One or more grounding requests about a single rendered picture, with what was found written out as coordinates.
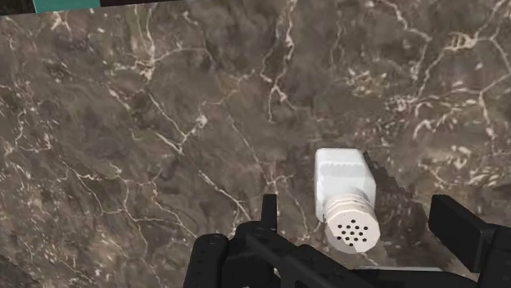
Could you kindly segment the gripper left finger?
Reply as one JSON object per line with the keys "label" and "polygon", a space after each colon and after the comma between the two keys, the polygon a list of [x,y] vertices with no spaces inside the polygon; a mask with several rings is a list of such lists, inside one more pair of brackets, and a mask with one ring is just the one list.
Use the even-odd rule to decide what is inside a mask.
{"label": "gripper left finger", "polygon": [[313,247],[280,236],[276,212],[276,195],[267,194],[260,220],[240,224],[232,239],[198,237],[183,288],[372,288]]}

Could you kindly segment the teal block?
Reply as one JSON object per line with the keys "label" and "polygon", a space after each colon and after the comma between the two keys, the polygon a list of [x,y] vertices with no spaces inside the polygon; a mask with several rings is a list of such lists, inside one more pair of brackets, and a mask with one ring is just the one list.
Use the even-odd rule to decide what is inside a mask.
{"label": "teal block", "polygon": [[100,0],[32,0],[36,13],[97,8]]}

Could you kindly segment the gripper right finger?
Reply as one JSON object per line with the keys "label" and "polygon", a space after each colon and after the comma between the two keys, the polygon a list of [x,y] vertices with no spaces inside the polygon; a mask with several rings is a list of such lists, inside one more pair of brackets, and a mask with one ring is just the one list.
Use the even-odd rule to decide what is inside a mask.
{"label": "gripper right finger", "polygon": [[511,288],[511,227],[487,223],[452,197],[434,195],[428,228],[479,275],[477,288]]}

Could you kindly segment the white salt shaker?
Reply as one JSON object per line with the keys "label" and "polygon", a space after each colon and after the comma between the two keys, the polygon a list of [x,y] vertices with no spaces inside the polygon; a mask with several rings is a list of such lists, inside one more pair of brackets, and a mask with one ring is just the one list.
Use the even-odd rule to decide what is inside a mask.
{"label": "white salt shaker", "polygon": [[315,214],[332,248],[360,254],[378,243],[375,200],[376,182],[362,151],[320,148],[315,152]]}

